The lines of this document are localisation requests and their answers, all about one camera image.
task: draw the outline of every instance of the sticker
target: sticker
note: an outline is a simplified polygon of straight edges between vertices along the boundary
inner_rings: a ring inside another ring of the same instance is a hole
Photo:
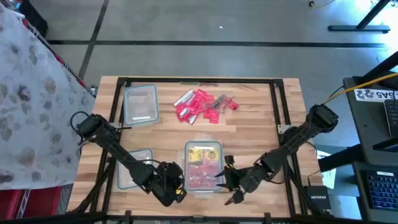
[[[387,175],[389,177],[393,177],[394,174],[393,173],[389,173],[389,172],[381,172],[381,171],[377,171],[376,172],[378,175]]]
[[[201,149],[201,150],[214,150],[213,146],[195,146],[195,149]]]
[[[190,162],[201,162],[203,161],[203,150],[194,149],[192,147],[189,148],[188,159]]]
[[[150,119],[150,116],[144,116],[144,117],[135,117],[132,118],[133,120],[138,120],[138,119]]]
[[[219,159],[217,150],[205,150],[205,160],[217,162]]]
[[[356,89],[354,94],[358,101],[383,103],[384,100],[394,99],[394,91],[391,90]]]

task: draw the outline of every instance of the white paper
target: white paper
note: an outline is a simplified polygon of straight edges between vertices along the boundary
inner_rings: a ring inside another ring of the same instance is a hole
[[[322,159],[326,156],[330,156],[330,154],[327,152],[317,150],[317,159]],[[330,189],[335,188],[335,178],[336,178],[336,169],[332,169],[322,173],[323,185]]]

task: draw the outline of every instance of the concrete floor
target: concrete floor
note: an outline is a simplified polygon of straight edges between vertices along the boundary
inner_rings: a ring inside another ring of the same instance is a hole
[[[48,40],[90,40],[107,0],[30,1],[49,23]],[[371,8],[370,0],[336,0],[321,9],[309,8],[307,0],[109,0],[97,40],[378,43],[386,47],[96,45],[81,74],[88,85],[97,85],[103,75],[297,77],[310,108],[340,87],[344,77],[364,75],[396,51],[397,8],[387,6],[371,23],[390,25],[388,34],[327,31],[328,25],[357,24]],[[53,45],[53,49],[77,74],[89,47]],[[358,143],[346,98],[341,96],[328,106],[338,113],[340,123],[332,133],[317,136],[315,143],[332,147]],[[358,207],[355,200],[334,194],[332,204],[344,212],[343,217],[350,214],[347,208]],[[358,218],[357,212],[351,213]]]

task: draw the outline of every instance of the black metal table frame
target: black metal table frame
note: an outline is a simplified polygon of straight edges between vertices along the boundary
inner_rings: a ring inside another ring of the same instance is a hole
[[[356,31],[356,32],[382,32],[386,34],[390,31],[389,26],[368,26],[368,24],[375,18],[379,12],[390,2],[390,0],[380,0],[373,9],[363,18],[363,20],[356,26],[351,25],[332,25],[328,26],[329,31]]]
[[[133,82],[200,82],[200,83],[263,83],[263,84],[268,84],[270,86],[270,91],[271,91],[271,100],[272,100],[272,107],[274,109],[274,116],[275,116],[275,126],[277,134],[278,134],[278,139],[279,139],[279,145],[281,145],[282,141],[282,135],[278,133],[277,126],[281,124],[280,121],[280,114],[279,114],[279,108],[278,108],[278,102],[277,102],[277,97],[276,97],[276,91],[275,91],[275,86],[278,87],[280,91],[280,98],[281,98],[281,103],[282,103],[282,109],[283,109],[283,115],[285,119],[285,124],[290,125],[291,120],[289,116],[289,109],[287,107],[287,101],[286,101],[286,95],[285,95],[285,89],[284,89],[284,81],[283,79],[271,79],[271,78],[256,78],[256,79],[247,79],[247,78],[129,78],[129,77],[119,77],[117,84],[116,84],[116,90],[113,96],[113,102],[112,102],[112,107],[111,107],[111,113],[109,116],[109,122],[113,123],[115,122],[115,116],[116,116],[116,110],[118,107],[118,101],[119,101],[119,96],[121,92],[121,88],[123,87],[124,84],[126,84],[126,87],[131,86],[131,83]],[[123,104],[122,104],[122,109],[119,115],[119,123],[123,124]],[[108,153],[106,150],[103,149],[103,152],[101,154],[101,159],[99,162],[99,167],[98,167],[98,172],[97,172],[97,178],[96,178],[96,185],[98,183],[103,183],[104,178],[108,176],[107,179],[107,184],[105,188],[105,193],[104,193],[104,200],[103,200],[103,206],[101,213],[107,214],[108,212],[108,207],[109,207],[109,200],[111,196],[111,190],[113,186],[113,178],[114,178],[114,171],[116,168],[116,161],[110,157],[107,159]],[[297,176],[298,181],[301,183],[301,174],[300,174],[300,169],[299,169],[299,162],[297,159],[297,154],[292,155],[292,165],[293,165],[293,171],[295,172],[295,175]],[[287,172],[284,169],[284,179],[288,180],[287,178]],[[292,193],[292,186],[290,184],[290,181],[285,181],[285,188],[286,188],[286,194],[287,194],[287,200],[289,204],[289,212],[290,215],[296,214],[295,212],[295,206],[294,206],[294,198],[293,198],[293,193]],[[92,201],[91,201],[91,207],[90,207],[90,213],[97,213],[96,208],[97,208],[97,203],[98,203],[98,197],[99,197],[99,191],[93,195]],[[300,200],[300,209],[301,213],[306,215],[308,214],[306,204],[303,200],[303,198],[299,195],[299,200]],[[253,218],[253,217],[170,217],[170,216],[136,216],[133,215],[134,219],[137,220],[188,220],[192,222],[200,222],[203,220],[234,220],[234,221],[264,221],[264,217],[262,218]],[[110,215],[108,216],[111,219],[115,220],[125,220],[126,216],[123,215]]]

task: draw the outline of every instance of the wooden table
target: wooden table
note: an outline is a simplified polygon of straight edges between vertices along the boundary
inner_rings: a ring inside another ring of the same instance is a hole
[[[117,77],[103,77],[99,85],[93,113],[109,118]],[[133,83],[133,86],[148,83]],[[232,154],[237,168],[252,166],[252,163],[264,152],[278,147],[274,110],[271,102],[270,87],[260,83],[219,83],[218,86],[193,86],[181,83],[151,83],[157,87],[160,120],[158,123],[123,130],[121,145],[128,151],[150,148],[154,159],[175,161],[182,166],[183,148],[187,141],[206,134],[223,145],[223,154]],[[292,124],[299,125],[305,120],[305,106],[298,78],[284,78],[285,94]],[[173,103],[189,89],[202,89],[216,97],[221,94],[234,96],[239,104],[236,111],[226,110],[220,116],[219,124],[210,124],[200,116],[194,125],[179,123]],[[277,91],[279,113],[284,123],[282,103]],[[123,89],[119,96],[119,118]],[[90,143],[82,150],[80,165],[70,197],[68,209],[72,210],[86,197],[95,184],[101,148]],[[308,175],[319,170],[314,148],[304,144],[298,151],[298,161],[303,183]],[[282,180],[282,172],[277,175]],[[311,184],[320,185],[320,174],[312,175]],[[224,206],[231,197],[227,190],[200,198],[195,194],[185,197],[182,203],[173,203],[164,207],[152,194],[141,189],[119,190],[117,175],[109,203],[109,215],[124,215],[131,210],[133,215],[150,216],[208,216],[208,217],[263,217],[264,212],[272,217],[289,217],[285,185],[262,182],[259,188],[246,194],[243,203]],[[298,195],[293,187],[296,212],[300,212]],[[103,203],[104,187],[98,200],[98,210]]]

